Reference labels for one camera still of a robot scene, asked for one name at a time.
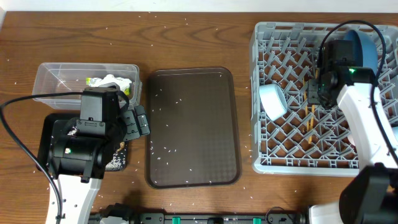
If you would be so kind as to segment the brown walnut cookie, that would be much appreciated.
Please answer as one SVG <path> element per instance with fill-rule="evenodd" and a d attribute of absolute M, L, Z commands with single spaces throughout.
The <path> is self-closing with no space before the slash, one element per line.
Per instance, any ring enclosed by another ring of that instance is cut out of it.
<path fill-rule="evenodd" d="M 117 152 L 121 151 L 125 147 L 125 142 L 120 143 L 120 148 L 117 150 Z"/>

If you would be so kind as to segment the light blue rice bowl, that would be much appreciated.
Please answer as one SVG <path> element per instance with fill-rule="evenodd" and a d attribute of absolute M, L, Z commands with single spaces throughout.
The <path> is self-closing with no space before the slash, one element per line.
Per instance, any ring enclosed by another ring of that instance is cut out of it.
<path fill-rule="evenodd" d="M 286 114 L 287 102 L 281 87 L 275 83 L 259 87 L 261 105 L 270 120 L 275 121 Z"/>

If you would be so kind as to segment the blue plate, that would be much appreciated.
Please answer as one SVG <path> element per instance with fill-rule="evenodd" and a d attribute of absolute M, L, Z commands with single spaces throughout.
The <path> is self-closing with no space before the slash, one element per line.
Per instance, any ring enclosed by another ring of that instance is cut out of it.
<path fill-rule="evenodd" d="M 350 30 L 343 39 L 350 40 L 353 43 L 355 65 L 357 67 L 371 68 L 376 74 L 378 69 L 377 48 L 370 36 L 360 30 Z"/>

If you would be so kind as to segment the pink white cup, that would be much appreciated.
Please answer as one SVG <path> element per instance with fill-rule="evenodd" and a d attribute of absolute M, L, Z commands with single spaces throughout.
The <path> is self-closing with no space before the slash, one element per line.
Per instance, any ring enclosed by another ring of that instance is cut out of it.
<path fill-rule="evenodd" d="M 352 145 L 354 145 L 354 146 L 356 145 L 355 142 L 354 142 L 353 136 L 352 136 L 351 134 L 348 135 L 347 138 L 348 138 L 348 141 L 349 141 Z"/>

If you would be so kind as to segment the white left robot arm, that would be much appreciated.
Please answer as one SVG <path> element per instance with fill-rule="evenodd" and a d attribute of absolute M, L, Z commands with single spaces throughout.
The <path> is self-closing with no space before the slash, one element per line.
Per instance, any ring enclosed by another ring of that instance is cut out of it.
<path fill-rule="evenodd" d="M 119 105 L 126 97 L 116 88 L 85 88 L 79 117 L 54 121 L 54 142 L 44 158 L 55 184 L 47 223 L 87 223 L 106 165 L 120 144 L 150 133 L 143 106 Z"/>

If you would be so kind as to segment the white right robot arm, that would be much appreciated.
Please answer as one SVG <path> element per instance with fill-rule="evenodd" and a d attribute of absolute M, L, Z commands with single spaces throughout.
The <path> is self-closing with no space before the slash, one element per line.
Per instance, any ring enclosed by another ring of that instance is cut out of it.
<path fill-rule="evenodd" d="M 374 85 L 373 69 L 357 63 L 351 40 L 322 46 L 318 67 L 319 101 L 343 112 L 359 173 L 338 201 L 311 206 L 308 223 L 397 223 L 397 139 Z"/>

